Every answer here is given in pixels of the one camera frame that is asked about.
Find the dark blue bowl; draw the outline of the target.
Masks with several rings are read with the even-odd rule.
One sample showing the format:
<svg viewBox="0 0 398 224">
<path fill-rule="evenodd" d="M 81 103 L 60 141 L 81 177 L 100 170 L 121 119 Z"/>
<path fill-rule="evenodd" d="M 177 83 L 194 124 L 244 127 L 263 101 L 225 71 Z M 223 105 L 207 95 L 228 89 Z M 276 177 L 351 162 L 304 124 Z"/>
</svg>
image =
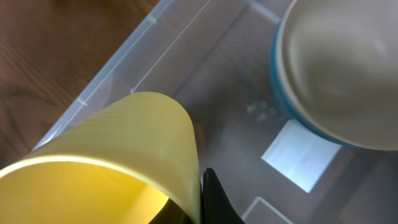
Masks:
<svg viewBox="0 0 398 224">
<path fill-rule="evenodd" d="M 293 106 L 292 102 L 289 101 L 289 98 L 287 94 L 285 93 L 282 84 L 279 80 L 279 71 L 277 68 L 277 36 L 279 34 L 279 28 L 280 28 L 281 22 L 279 22 L 276 26 L 276 30 L 274 32 L 274 36 L 271 42 L 271 49 L 269 53 L 269 79 L 271 81 L 271 87 L 272 91 L 274 94 L 274 97 L 277 99 L 279 102 L 281 108 L 285 111 L 285 113 L 288 115 L 288 117 L 295 119 L 298 121 L 299 124 L 301 124 L 303 127 L 308 129 L 310 132 L 313 134 L 326 139 L 327 141 L 331 141 L 333 143 L 346 146 L 346 147 L 354 147 L 358 148 L 355 145 L 348 144 L 347 142 L 340 141 L 336 138 L 333 138 L 323 131 L 319 130 L 318 128 L 314 127 L 312 124 L 310 124 Z"/>
</svg>

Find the cream large bowl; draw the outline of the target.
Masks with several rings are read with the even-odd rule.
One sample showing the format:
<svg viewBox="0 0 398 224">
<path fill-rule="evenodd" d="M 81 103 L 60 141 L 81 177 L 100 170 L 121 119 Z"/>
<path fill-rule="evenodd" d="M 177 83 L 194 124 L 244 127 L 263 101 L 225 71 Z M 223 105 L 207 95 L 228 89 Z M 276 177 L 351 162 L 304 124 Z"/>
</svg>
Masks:
<svg viewBox="0 0 398 224">
<path fill-rule="evenodd" d="M 397 0 L 298 0 L 277 36 L 279 80 L 314 127 L 397 149 Z"/>
</svg>

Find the yellow cup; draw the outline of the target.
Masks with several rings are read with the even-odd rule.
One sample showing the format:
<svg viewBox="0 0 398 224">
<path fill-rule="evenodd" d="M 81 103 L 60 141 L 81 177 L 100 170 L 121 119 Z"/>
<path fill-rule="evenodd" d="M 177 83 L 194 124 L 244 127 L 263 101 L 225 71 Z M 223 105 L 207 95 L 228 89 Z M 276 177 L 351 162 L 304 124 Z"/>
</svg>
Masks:
<svg viewBox="0 0 398 224">
<path fill-rule="evenodd" d="M 192 121 L 174 99 L 128 95 L 1 170 L 2 223 L 149 223 L 173 201 L 201 221 Z"/>
</svg>

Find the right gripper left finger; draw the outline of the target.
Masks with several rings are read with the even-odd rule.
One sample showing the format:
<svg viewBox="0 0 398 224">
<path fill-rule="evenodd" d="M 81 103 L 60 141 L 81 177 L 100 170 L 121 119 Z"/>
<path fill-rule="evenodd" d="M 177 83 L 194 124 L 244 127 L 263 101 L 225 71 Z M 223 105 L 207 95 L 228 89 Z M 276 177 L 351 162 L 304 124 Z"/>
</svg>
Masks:
<svg viewBox="0 0 398 224">
<path fill-rule="evenodd" d="M 190 217 L 171 199 L 149 224 L 193 224 Z"/>
</svg>

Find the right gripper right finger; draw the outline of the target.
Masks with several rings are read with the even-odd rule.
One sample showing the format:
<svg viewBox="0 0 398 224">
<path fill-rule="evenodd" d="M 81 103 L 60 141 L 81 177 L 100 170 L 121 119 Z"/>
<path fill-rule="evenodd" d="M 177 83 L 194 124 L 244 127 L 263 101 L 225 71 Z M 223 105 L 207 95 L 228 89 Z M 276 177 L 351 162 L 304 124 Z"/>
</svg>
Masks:
<svg viewBox="0 0 398 224">
<path fill-rule="evenodd" d="M 207 168 L 203 174 L 202 220 L 206 224 L 244 224 L 230 203 L 215 171 Z"/>
</svg>

